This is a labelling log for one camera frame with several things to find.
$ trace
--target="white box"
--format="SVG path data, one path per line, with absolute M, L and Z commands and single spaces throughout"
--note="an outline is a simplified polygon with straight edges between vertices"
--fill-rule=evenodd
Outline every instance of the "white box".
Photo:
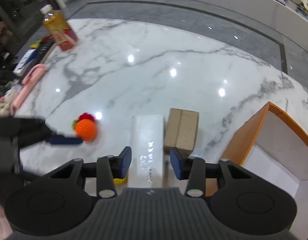
M 137 115 L 132 118 L 132 161 L 128 187 L 163 187 L 164 118 L 161 115 Z

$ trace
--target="metal screw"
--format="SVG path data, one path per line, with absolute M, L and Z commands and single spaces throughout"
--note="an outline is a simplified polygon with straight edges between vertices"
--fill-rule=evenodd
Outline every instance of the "metal screw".
M 187 192 L 187 195 L 189 195 L 190 197 L 200 197 L 201 195 L 203 195 L 203 191 L 201 191 L 200 189 L 190 189 Z
M 110 198 L 115 195 L 115 192 L 111 189 L 103 189 L 99 192 L 100 197 L 102 198 Z

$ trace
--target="plush toy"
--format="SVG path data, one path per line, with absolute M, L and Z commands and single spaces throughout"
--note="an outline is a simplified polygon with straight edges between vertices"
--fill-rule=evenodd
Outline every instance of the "plush toy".
M 9 89 L 3 97 L 0 97 L 0 117 L 7 117 L 12 114 L 11 104 L 17 94 L 15 89 Z
M 97 136 L 95 118 L 91 114 L 83 113 L 80 115 L 77 120 L 73 121 L 72 127 L 76 136 L 84 141 L 93 141 Z

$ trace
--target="red crocheted toy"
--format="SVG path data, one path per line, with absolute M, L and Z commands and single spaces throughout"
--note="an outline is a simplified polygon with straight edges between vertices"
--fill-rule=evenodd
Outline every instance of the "red crocheted toy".
M 84 141 L 93 141 L 97 136 L 95 117 L 91 114 L 83 113 L 80 115 L 77 120 L 73 121 L 72 127 L 76 136 Z

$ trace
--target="plastic bottle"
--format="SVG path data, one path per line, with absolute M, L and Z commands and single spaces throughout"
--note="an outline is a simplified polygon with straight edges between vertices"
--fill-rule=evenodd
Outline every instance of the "plastic bottle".
M 62 51 L 72 49 L 78 43 L 78 37 L 69 24 L 66 22 L 61 11 L 53 10 L 50 4 L 41 8 L 44 14 L 43 24 L 54 37 L 55 42 Z

